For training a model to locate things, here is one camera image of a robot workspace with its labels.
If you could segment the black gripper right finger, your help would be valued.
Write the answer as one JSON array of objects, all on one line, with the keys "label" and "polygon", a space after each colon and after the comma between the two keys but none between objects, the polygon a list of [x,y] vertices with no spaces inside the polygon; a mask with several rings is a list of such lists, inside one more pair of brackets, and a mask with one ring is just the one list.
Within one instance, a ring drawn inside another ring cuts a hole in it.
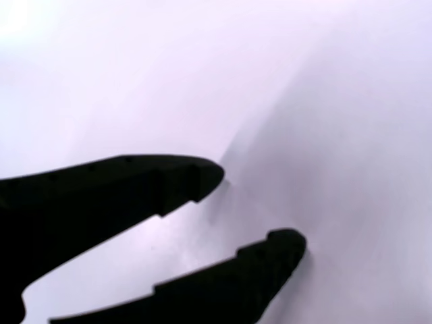
[{"label": "black gripper right finger", "polygon": [[257,323],[305,251],[300,232],[278,229],[231,259],[156,285],[150,296],[52,323]]}]

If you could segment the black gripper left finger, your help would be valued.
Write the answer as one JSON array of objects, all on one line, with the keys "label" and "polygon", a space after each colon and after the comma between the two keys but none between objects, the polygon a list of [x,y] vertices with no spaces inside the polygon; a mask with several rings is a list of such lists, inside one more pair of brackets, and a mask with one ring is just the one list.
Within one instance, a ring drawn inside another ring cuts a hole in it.
[{"label": "black gripper left finger", "polygon": [[217,163],[124,155],[1,181],[1,322],[21,323],[32,282],[149,217],[206,198]]}]

